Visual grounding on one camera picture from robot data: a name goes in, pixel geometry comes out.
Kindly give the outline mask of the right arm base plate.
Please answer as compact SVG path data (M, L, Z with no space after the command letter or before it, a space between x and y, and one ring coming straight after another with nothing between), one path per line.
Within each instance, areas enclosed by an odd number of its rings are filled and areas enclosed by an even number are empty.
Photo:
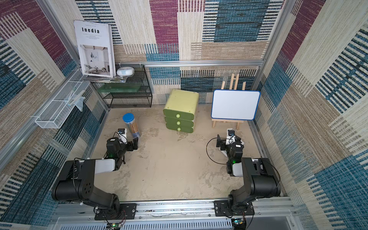
M216 217L252 216L255 214L252 203L230 205L225 200L215 200L214 211Z

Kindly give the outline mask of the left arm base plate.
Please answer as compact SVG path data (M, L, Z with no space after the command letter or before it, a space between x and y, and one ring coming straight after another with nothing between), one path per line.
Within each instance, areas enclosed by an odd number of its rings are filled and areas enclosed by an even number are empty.
M120 203L118 209L94 209L94 220L131 220L135 218L137 203Z

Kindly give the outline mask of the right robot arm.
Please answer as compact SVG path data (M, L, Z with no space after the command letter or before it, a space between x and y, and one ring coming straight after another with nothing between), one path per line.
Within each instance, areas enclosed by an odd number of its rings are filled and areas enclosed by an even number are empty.
M236 135L227 138L217 136L216 141L216 147L228 158L227 173L243 179L243 186L232 190L226 202L214 201L217 217L253 215L253 201L280 195L280 176L268 158L244 157L244 145Z

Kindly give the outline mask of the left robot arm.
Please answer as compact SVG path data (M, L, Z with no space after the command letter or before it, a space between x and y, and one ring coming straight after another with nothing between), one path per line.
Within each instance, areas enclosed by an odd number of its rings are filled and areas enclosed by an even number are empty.
M104 159L75 158L66 161L52 188L55 201L79 202L94 208L95 220L131 220L135 218L136 203L120 204L118 195L105 192L94 185L96 174L113 172L125 164L125 154L138 149L138 138L123 143L110 138Z

